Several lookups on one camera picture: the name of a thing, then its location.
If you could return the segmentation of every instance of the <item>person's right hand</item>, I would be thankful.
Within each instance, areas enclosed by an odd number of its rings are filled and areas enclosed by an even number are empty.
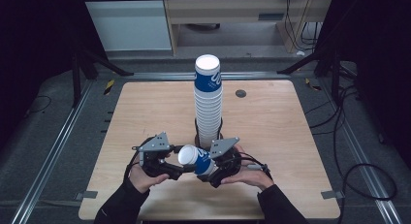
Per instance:
[[[235,145],[235,148],[241,155],[244,153],[241,146]],[[221,184],[243,182],[251,186],[257,186],[262,191],[274,185],[274,181],[272,181],[263,171],[248,169],[247,165],[250,164],[254,163],[248,160],[242,160],[239,172],[233,176],[223,178]]]

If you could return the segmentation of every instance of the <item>gray floor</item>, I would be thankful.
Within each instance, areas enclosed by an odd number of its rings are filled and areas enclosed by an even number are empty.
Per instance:
[[[253,26],[247,31],[263,31],[266,26]],[[265,40],[255,39],[238,41],[237,37],[230,38],[225,35],[215,34],[215,38],[221,37],[220,47],[218,41],[212,41],[213,34],[208,32],[209,40],[202,35],[194,36],[198,30],[187,27],[182,34],[187,34],[185,42],[181,42],[178,49],[179,55],[174,59],[158,58],[150,60],[113,61],[115,64],[131,72],[192,72],[193,59],[199,53],[213,53],[219,55],[223,72],[274,72],[285,69],[299,60],[299,56],[288,54],[278,44],[278,34],[275,28],[272,32],[260,34],[264,39],[270,39],[272,44],[266,44]],[[259,47],[276,48],[278,53],[271,52],[263,56],[259,54]],[[327,101],[329,97],[326,90],[329,78],[318,80],[313,76],[315,62],[306,65],[292,74],[288,80],[294,83],[305,112],[318,107]],[[109,123],[105,120],[111,118],[110,112],[114,111],[115,104],[121,92],[121,87],[130,79],[120,78],[111,71],[98,66],[99,77],[93,81],[82,81],[82,85],[91,82],[91,88],[84,106],[79,113],[70,137],[64,144],[64,148],[58,155],[58,160],[48,178],[46,186],[41,193],[40,202],[33,209],[27,223],[89,223],[78,217],[79,208],[76,206],[52,206],[47,201],[73,201],[77,193],[86,189],[99,150],[105,137],[105,130]],[[42,168],[47,155],[57,139],[61,127],[71,111],[73,102],[73,88],[70,72],[64,73],[44,82],[39,91],[39,97],[33,103],[32,112],[20,123],[18,130],[9,141],[8,147],[0,156],[0,223],[10,223],[15,215],[16,208],[28,193],[30,186]],[[305,84],[305,78],[310,78],[312,85],[320,85],[322,90],[315,90]],[[104,95],[108,80],[115,79],[114,86],[109,95]],[[343,86],[352,82],[342,80]],[[346,124],[349,124],[355,133],[355,137],[361,144],[364,153],[370,162],[376,164],[395,179],[398,194],[393,199],[393,204],[403,223],[411,223],[411,174],[406,168],[395,149],[389,145],[380,144],[378,132],[373,127],[368,113],[361,100],[356,95],[347,98],[344,106]],[[327,119],[333,114],[331,103],[306,115],[309,125],[313,125]],[[333,121],[319,128],[312,129],[313,138],[317,144],[320,156],[323,160],[332,188],[340,190],[342,179],[338,175],[332,157],[332,134],[316,135],[332,130]],[[343,135],[343,129],[337,131],[336,146],[341,169],[346,172],[356,163],[350,143]],[[390,192],[390,184],[380,176],[387,190]],[[350,176],[350,182],[368,191],[363,175],[355,172]],[[336,223],[336,220],[309,220],[310,223]],[[346,207],[343,223],[387,223],[377,207],[376,202],[364,198],[350,189],[346,192]]]

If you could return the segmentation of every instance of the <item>stack of paper cups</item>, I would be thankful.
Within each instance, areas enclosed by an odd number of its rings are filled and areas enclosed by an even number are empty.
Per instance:
[[[211,141],[218,139],[223,101],[220,60],[216,56],[197,58],[194,98],[200,146],[210,147]]]

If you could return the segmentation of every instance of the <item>person's left hand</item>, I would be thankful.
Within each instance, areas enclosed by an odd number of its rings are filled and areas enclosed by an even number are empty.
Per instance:
[[[140,193],[145,193],[151,186],[160,184],[170,177],[168,174],[162,174],[157,177],[148,176],[139,164],[139,157],[136,157],[133,164],[134,166],[130,170],[129,178]]]

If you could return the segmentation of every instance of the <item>black sleeve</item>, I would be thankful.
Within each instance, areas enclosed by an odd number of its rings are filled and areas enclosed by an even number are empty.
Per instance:
[[[276,184],[258,194],[258,201],[267,224],[307,224]]]
[[[136,223],[140,207],[147,199],[148,194],[149,190],[143,194],[140,193],[127,178],[99,209],[94,223]]]

